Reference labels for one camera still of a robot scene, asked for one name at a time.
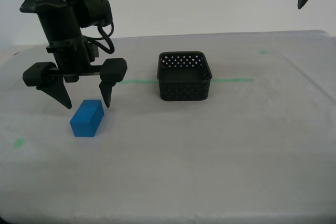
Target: perforated basket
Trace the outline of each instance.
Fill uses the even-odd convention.
[[[162,100],[200,101],[208,97],[212,74],[202,52],[160,54],[157,75]]]

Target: white tablecloth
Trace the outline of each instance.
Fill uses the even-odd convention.
[[[336,40],[321,31],[115,39],[125,82],[95,138],[69,121],[100,78],[66,84],[73,107],[22,81],[45,46],[0,66],[0,216],[13,223],[336,223]],[[164,51],[202,51],[200,102],[165,102]],[[110,57],[101,52],[97,63]]]

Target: blue block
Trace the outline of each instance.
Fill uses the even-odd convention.
[[[100,100],[84,100],[70,121],[76,137],[94,137],[104,116]]]

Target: white wall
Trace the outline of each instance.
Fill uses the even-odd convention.
[[[0,0],[0,47],[46,42],[23,0]],[[110,0],[114,37],[321,29],[336,35],[336,0]],[[96,35],[94,29],[84,34]]]

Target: green mark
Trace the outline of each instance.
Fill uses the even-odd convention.
[[[26,140],[24,138],[18,138],[13,144],[13,148],[17,149],[22,147],[25,144]]]
[[[118,82],[118,84],[156,84],[157,80],[126,80]]]
[[[254,82],[253,78],[212,79],[211,82]]]
[[[211,82],[254,82],[253,78],[213,79]],[[126,80],[118,84],[158,84],[157,80]]]

